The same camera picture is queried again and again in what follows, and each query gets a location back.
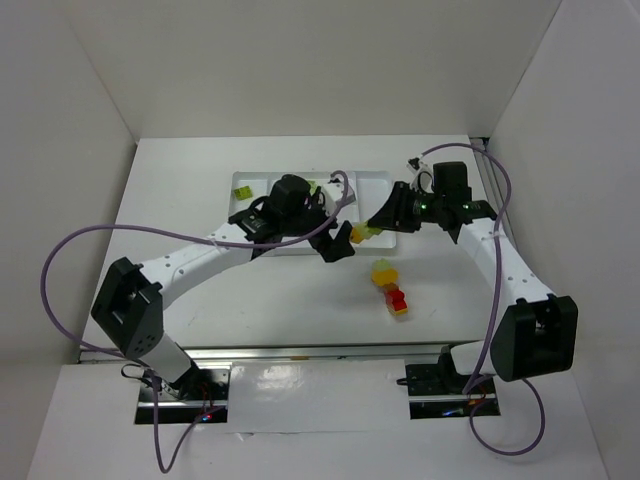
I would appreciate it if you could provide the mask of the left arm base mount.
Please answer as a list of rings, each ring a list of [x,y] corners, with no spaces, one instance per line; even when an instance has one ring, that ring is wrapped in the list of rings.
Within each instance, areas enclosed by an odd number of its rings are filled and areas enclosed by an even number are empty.
[[[136,425],[153,424],[153,388],[151,375],[141,367],[128,363],[120,370],[121,376],[139,384],[134,416]],[[231,366],[213,364],[201,367],[201,378],[194,386],[180,393],[164,380],[160,381],[158,397],[158,423],[160,425],[187,425],[197,416],[200,423],[223,424],[228,420],[228,397]]]

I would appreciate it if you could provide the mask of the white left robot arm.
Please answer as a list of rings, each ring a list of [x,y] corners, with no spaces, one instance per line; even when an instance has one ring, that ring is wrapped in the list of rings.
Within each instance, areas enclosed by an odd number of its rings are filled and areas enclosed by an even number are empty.
[[[165,331],[164,312],[179,297],[227,269],[265,253],[308,243],[327,263],[354,255],[352,225],[338,222],[355,194],[343,171],[311,187],[285,174],[270,192],[205,238],[153,260],[114,261],[98,290],[91,316],[128,360],[148,368],[150,384],[179,398],[199,391],[206,379],[196,363]]]

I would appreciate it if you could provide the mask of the lime green curved lego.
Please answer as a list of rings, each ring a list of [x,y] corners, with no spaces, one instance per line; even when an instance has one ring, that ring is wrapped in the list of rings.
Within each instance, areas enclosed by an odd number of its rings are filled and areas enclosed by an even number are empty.
[[[308,180],[307,183],[309,185],[309,194],[313,196],[319,188],[319,185],[313,180]]]

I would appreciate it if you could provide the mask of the dark green small lego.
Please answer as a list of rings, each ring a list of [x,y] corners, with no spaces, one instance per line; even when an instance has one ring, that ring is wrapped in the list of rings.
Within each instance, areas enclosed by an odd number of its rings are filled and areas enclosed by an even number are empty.
[[[248,199],[251,199],[254,196],[251,187],[248,186],[248,185],[235,188],[233,190],[233,194],[234,194],[235,199],[238,200],[238,201],[248,200]]]

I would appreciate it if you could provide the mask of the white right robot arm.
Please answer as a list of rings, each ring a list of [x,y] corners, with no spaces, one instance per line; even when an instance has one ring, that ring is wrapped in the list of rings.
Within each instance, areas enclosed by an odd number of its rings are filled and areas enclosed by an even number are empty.
[[[486,377],[505,382],[570,369],[574,362],[578,306],[558,296],[528,267],[507,238],[501,212],[475,200],[462,162],[437,163],[424,191],[394,183],[390,196],[369,219],[374,229],[414,233],[435,224],[474,261],[494,290],[483,341],[445,349],[469,392]]]

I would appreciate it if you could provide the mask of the pale green lego end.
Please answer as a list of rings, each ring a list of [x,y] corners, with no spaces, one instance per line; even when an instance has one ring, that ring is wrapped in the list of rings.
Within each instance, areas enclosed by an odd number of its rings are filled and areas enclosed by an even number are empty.
[[[364,240],[369,240],[375,236],[380,235],[382,232],[382,229],[370,227],[368,224],[365,224],[362,227],[362,237]]]

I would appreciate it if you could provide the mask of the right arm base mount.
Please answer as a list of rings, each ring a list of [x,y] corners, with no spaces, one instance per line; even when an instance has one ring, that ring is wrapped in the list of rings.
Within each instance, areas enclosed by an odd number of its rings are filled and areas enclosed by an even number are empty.
[[[468,417],[477,407],[478,416],[500,416],[496,387],[492,380],[463,394],[467,378],[448,377],[436,364],[407,364],[405,374],[396,380],[408,395],[412,420]]]

